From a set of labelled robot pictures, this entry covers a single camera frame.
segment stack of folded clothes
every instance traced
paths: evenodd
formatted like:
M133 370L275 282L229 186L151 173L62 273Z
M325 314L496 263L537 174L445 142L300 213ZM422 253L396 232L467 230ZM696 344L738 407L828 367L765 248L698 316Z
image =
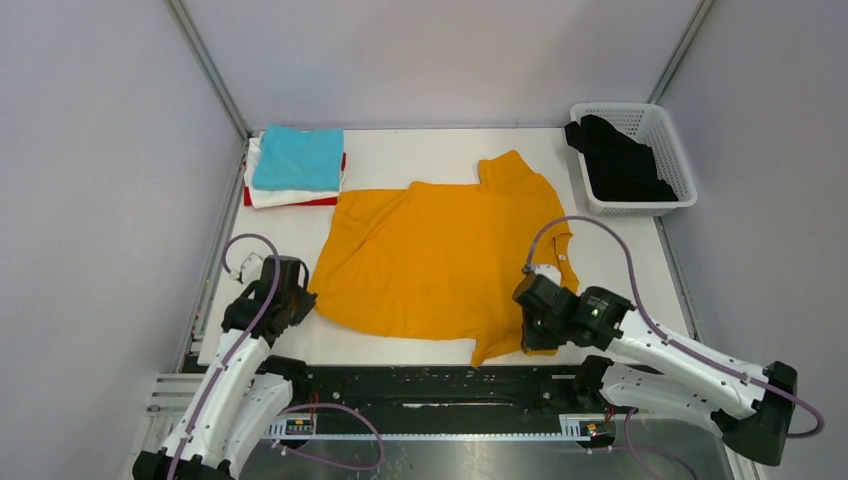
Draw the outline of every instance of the stack of folded clothes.
M269 125L251 138L244 172L244 204L335 205L344 179L344 133L301 132Z

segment gray wall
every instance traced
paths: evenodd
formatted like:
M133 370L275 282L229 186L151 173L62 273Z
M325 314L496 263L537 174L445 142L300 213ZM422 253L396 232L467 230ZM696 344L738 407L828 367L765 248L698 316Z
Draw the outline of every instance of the gray wall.
M848 3L719 2L662 104L700 199L667 217L712 345L800 373L829 423L770 480L842 478ZM798 410L793 429L812 424Z
M556 126L645 101L698 0L186 0L245 119Z
M0 478L113 480L239 141L160 1L5 1L0 45Z

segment robotic arm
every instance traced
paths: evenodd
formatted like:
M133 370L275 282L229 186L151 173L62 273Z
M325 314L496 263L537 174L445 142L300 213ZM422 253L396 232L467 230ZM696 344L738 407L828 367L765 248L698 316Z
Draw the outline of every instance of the robotic arm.
M275 258L280 277L272 291ZM197 394L159 452L139 454L134 478L238 478L262 432L296 392L306 391L300 388L305 379L298 373L306 364L271 356L271 347L283 330L298 325L315 305L316 296L306 290L305 266L303 286L299 284L301 265L297 258L267 257L259 279L227 307L215 359ZM249 330L268 296L273 296L269 308Z
M632 358L664 374L590 356L575 379L582 401L666 414L721 437L732 450L756 462L780 463L794 404L712 368L672 343L794 395L797 372L792 367L775 362L763 368L675 333L659 338L630 301L600 287L577 296L559 286L559 275L555 267L537 265L513 294L523 311L525 351L570 342Z
M277 260L280 276L274 289ZM238 478L277 414L290 403L306 402L298 398L309 391L306 365L270 356L283 330L299 324L315 304L315 295L306 290L308 272L303 286L299 283L301 265L296 258L266 258L259 279L227 307L224 333L198 393L159 452L138 456L136 480ZM561 288L553 266L537 265L525 273L513 294L523 311L525 351L574 343L624 355L664 373L590 356L573 381L585 407L636 407L664 414L720 436L756 462L780 463L794 403L710 367L675 344L794 395L793 368L780 362L766 368L742 362L674 333L661 338L625 298L600 287L580 296ZM268 296L273 296L270 308L251 329Z

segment white table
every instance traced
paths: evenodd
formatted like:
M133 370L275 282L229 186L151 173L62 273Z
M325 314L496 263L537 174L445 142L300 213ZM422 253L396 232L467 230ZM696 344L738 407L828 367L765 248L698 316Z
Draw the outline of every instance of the white table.
M431 183L479 183L477 162L517 150L524 161L556 189L567 214L586 214L585 193L576 152L562 129L362 130L345 132L348 165L345 190L406 188L419 180ZM282 255L301 258L314 270L330 233L334 207L239 207L232 235L268 237ZM652 218L604 218L633 252L637 279L651 315L667 329L686 332L683 313ZM569 257L581 288L599 285L632 299L624 255L607 233L585 222L572 222ZM231 249L231 266L251 252L263 257L258 241L242 240ZM210 308L199 363L214 356L224 309L244 287L221 275ZM314 365L468 365L474 340L428 341L366 335L336 325L316 313L285 331L274 353ZM492 358L486 364L580 363L594 349L561 347L555 356L521 352ZM607 355L614 360L626 361Z

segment white plastic basket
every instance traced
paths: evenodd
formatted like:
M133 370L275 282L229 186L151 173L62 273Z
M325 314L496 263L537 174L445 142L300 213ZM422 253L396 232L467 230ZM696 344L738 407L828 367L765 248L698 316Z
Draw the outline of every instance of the white plastic basket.
M571 108L571 119L596 115L610 122L620 132L651 147L657 162L657 173L668 182L679 199L677 202L605 202L592 193L586 158L578 152L583 184L594 215L627 215L659 217L675 208L691 207L698 200L689 162L668 114L662 107L648 103L578 103Z

